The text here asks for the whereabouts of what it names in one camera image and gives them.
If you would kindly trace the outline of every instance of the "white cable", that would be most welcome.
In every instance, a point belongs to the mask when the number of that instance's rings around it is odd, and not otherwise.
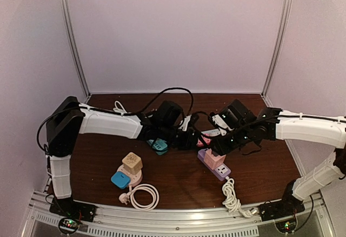
[[[145,206],[139,204],[135,199],[135,193],[138,190],[143,190],[143,191],[149,192],[149,194],[151,194],[151,196],[152,196],[152,202],[148,205],[145,205]],[[130,192],[127,194],[122,194],[121,196],[124,197],[123,195],[127,195],[127,198],[130,197],[130,200],[131,200],[133,207],[138,209],[138,210],[142,210],[142,211],[153,210],[157,206],[158,201],[159,201],[159,194],[158,194],[156,187],[154,187],[153,185],[150,185],[150,184],[140,184],[140,185],[136,186],[134,189],[132,189],[132,187],[130,186]]]
[[[242,210],[240,200],[237,199],[236,192],[234,190],[234,179],[226,177],[227,182],[222,186],[222,192],[226,196],[225,201],[222,204],[228,209],[229,213],[240,212],[244,217],[251,218],[254,215],[250,210]]]
[[[120,103],[120,101],[118,101],[118,100],[116,100],[116,101],[114,102],[113,111],[114,111],[114,112],[117,112],[117,113],[121,113],[121,114],[127,113],[125,107],[124,107],[124,106]]]

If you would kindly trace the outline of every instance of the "wooden surface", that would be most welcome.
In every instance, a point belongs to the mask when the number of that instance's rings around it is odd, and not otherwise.
[[[93,95],[89,105],[112,109],[119,100],[128,112],[141,109],[153,94]],[[265,107],[256,94],[196,94],[193,111],[217,112],[233,99],[239,99],[255,115]],[[188,94],[165,94],[163,99],[189,107]],[[198,122],[201,130],[211,129],[205,118]],[[281,198],[286,184],[298,178],[299,172],[284,141],[263,141],[262,151],[243,156],[238,150],[227,155],[225,164],[232,170],[237,197],[243,204]],[[256,146],[242,149],[247,153]],[[219,181],[198,159],[196,151],[170,149],[158,156],[147,143],[117,136],[99,134],[79,135],[71,160],[71,185],[74,198],[97,204],[123,206],[118,197],[124,190],[117,188],[110,178],[122,164],[121,160],[134,152],[143,161],[143,181],[154,185],[159,193],[158,208],[221,207],[223,182]],[[138,202],[148,204],[151,196],[136,194]]]

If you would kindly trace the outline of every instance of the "vertical metal pole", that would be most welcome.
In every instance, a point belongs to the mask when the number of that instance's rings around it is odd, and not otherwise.
[[[292,0],[283,1],[279,30],[276,37],[276,43],[274,47],[274,52],[272,54],[268,75],[265,80],[264,88],[262,91],[262,97],[267,96],[268,89],[273,78],[273,74],[274,74],[274,71],[278,62],[279,54],[282,48],[283,38],[284,38],[284,34],[285,34],[287,23],[288,23],[288,18],[291,11],[291,5],[292,5]]]
[[[71,22],[71,17],[70,17],[68,0],[60,0],[60,1],[61,1],[62,10],[63,10],[63,16],[64,16],[64,20],[65,20],[65,27],[66,27],[68,40],[69,40],[69,45],[70,45],[72,57],[73,57],[73,60],[75,63],[75,67],[77,70],[79,82],[81,83],[85,97],[88,98],[90,96],[90,92],[88,89],[87,81],[85,79],[85,75],[84,75],[83,68],[81,65],[81,60],[79,58],[79,54],[78,54],[78,50],[77,50],[76,40],[75,40],[74,32],[72,29],[72,22]]]

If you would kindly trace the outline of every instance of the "white wall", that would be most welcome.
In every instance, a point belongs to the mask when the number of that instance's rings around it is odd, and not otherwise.
[[[46,180],[36,130],[66,96],[83,100],[59,0],[0,0],[0,56],[0,235],[18,236]]]
[[[283,49],[269,90],[274,106],[346,115],[346,0],[293,0]],[[308,172],[333,148],[294,141]],[[337,236],[346,233],[346,181],[323,190]]]
[[[69,0],[91,92],[261,92],[283,0]]]

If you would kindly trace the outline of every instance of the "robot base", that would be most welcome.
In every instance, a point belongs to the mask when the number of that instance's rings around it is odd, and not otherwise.
[[[95,216],[95,211],[96,211],[96,206],[94,205],[90,205],[90,204],[85,204],[85,203],[81,203],[81,202],[75,202],[74,201],[74,206],[76,207],[76,213],[72,214],[68,217],[75,219],[75,220],[79,220],[79,211],[81,211],[82,214],[82,221],[86,221],[86,222],[93,222],[94,220],[94,216]],[[53,199],[52,205],[49,208],[49,212],[53,213],[53,214],[58,214],[61,216],[66,216],[66,213],[64,213],[59,205],[55,202],[55,200]]]
[[[300,213],[305,210],[305,207],[303,204],[296,205],[295,207],[287,206],[287,203],[281,200],[261,204],[259,206],[259,214],[263,222],[286,216],[292,216],[294,214],[294,210],[296,210],[296,213]]]

